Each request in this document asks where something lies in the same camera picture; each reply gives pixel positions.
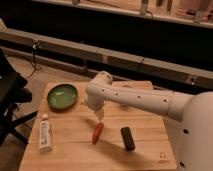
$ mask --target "black chair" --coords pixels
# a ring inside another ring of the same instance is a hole
[[[17,108],[17,103],[32,100],[32,93],[24,88],[26,84],[27,80],[13,69],[0,49],[0,146],[9,133],[23,143],[28,143],[15,128],[35,117],[37,111],[13,120],[13,110]]]

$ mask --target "wooden table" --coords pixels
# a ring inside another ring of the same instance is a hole
[[[109,170],[173,170],[174,156],[163,120],[149,112],[107,102],[104,106],[104,129],[96,145],[91,143],[98,122],[92,110],[84,104],[87,83],[72,82],[79,93],[77,103],[70,109],[54,113],[47,104],[47,93],[59,83],[49,83],[41,101],[29,144],[20,171],[109,171]],[[148,81],[114,82],[151,89]],[[38,129],[43,113],[48,113],[53,131],[53,150],[41,153],[38,149]],[[124,148],[120,128],[129,126],[136,149]]]

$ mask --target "bowl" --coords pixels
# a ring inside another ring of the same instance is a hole
[[[60,84],[49,91],[47,101],[51,109],[65,110],[76,102],[77,97],[78,91],[73,85]]]

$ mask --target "red marker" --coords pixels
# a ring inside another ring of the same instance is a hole
[[[103,130],[104,124],[102,122],[99,122],[93,132],[92,135],[92,143],[95,145],[98,142],[99,136],[101,135],[101,132]]]

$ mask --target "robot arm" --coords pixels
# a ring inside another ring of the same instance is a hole
[[[154,112],[182,122],[178,171],[213,169],[213,92],[195,96],[173,91],[112,86],[112,76],[100,72],[87,85],[87,105],[96,111],[105,100]]]
[[[112,86],[112,76],[102,71],[87,85],[87,105],[99,110],[113,101],[182,121],[184,106],[192,95],[164,90],[143,90]]]

